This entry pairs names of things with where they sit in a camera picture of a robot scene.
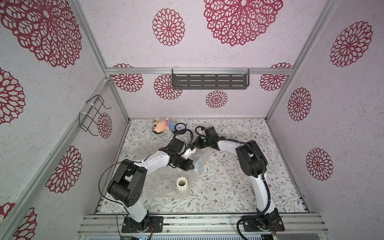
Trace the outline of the bubble wrap sheet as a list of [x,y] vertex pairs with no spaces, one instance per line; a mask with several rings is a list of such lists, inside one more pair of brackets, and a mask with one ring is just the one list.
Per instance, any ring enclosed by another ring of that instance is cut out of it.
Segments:
[[[166,141],[137,141],[124,147],[123,158],[139,162],[167,144]],[[146,177],[141,195],[142,202],[148,204],[151,199],[176,199],[176,182],[182,177],[189,182],[194,181],[196,179],[195,170],[184,171],[180,168],[166,166],[154,171]]]
[[196,149],[197,151],[192,154],[191,156],[191,159],[193,160],[193,165],[194,163],[199,160],[199,159],[202,159],[205,161],[205,166],[208,162],[208,160],[214,155],[214,150],[212,149]]

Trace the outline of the cream ribbed vase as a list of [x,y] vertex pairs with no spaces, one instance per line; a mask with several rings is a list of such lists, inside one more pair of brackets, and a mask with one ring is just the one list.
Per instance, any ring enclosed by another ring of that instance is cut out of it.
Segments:
[[178,178],[176,181],[177,194],[180,199],[187,199],[189,196],[188,180],[184,177]]

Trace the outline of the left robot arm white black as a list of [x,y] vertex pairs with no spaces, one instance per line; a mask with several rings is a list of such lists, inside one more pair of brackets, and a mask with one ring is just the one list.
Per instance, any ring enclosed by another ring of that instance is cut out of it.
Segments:
[[140,201],[146,177],[160,168],[173,165],[184,171],[194,169],[189,157],[196,152],[193,145],[173,139],[163,148],[139,162],[123,160],[112,177],[107,192],[127,209],[134,223],[146,223],[148,210]]

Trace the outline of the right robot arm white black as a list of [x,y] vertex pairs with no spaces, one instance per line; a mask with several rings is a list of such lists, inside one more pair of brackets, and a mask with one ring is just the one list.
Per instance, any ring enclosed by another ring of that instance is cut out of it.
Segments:
[[214,127],[198,126],[195,128],[195,133],[198,135],[195,141],[197,148],[211,147],[237,155],[241,170],[250,178],[254,189],[258,210],[255,218],[262,219],[267,224],[275,222],[280,216],[267,183],[268,161],[258,144],[255,141],[242,142],[219,137]]

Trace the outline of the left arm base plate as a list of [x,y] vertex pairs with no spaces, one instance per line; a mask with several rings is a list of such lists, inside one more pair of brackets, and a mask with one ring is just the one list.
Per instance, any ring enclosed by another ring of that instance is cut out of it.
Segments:
[[161,233],[163,224],[164,217],[162,216],[147,215],[140,223],[125,217],[122,233]]

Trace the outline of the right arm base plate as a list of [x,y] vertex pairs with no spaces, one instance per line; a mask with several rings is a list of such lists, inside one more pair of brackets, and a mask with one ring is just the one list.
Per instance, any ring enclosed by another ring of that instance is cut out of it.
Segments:
[[277,208],[269,214],[260,215],[259,217],[243,216],[243,224],[246,232],[283,232],[285,226]]

